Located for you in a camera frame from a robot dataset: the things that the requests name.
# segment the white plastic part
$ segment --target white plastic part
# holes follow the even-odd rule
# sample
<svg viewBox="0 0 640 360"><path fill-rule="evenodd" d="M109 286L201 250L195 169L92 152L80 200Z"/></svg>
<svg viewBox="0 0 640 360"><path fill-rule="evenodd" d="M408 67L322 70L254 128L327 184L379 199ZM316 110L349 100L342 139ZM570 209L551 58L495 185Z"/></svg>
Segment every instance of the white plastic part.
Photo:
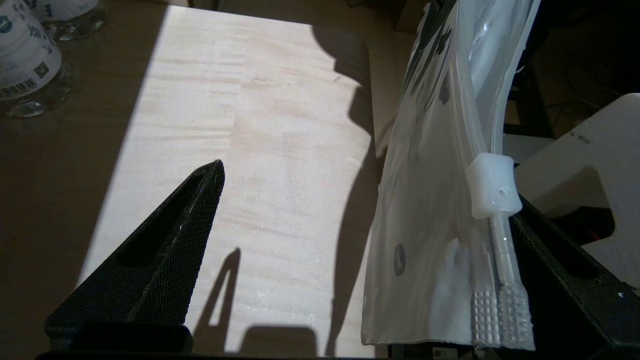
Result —
<svg viewBox="0 0 640 360"><path fill-rule="evenodd" d="M471 214L488 218L501 211L511 216L522 209L513 175L513 159L483 152L467 167Z"/></svg>

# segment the wood grain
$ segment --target wood grain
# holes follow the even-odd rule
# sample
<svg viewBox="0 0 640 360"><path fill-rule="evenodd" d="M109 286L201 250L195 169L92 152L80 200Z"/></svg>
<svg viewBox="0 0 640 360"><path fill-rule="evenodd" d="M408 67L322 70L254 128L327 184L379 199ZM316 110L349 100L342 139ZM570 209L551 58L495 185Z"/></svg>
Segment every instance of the wood grain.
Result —
<svg viewBox="0 0 640 360"><path fill-rule="evenodd" d="M314 355L335 342L338 356L373 356L360 344L377 185L359 40L117 1L100 33L62 49L69 99L0 124L0 357L46 350L45 317L218 158L227 181L186 320L195 350ZM234 286L215 288L227 272Z"/></svg>

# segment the wooden table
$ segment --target wooden table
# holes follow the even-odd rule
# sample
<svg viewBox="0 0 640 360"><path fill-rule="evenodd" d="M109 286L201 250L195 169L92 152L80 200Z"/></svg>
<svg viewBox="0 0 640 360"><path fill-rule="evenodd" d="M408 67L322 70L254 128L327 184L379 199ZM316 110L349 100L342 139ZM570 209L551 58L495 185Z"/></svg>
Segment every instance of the wooden table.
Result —
<svg viewBox="0 0 640 360"><path fill-rule="evenodd" d="M61 48L69 98L0 122L1 358L47 350L46 316L218 158L227 180L186 319L195 351L314 356L335 340L338 356L373 356L360 344L377 194L361 41L118 1L102 31Z"/></svg>

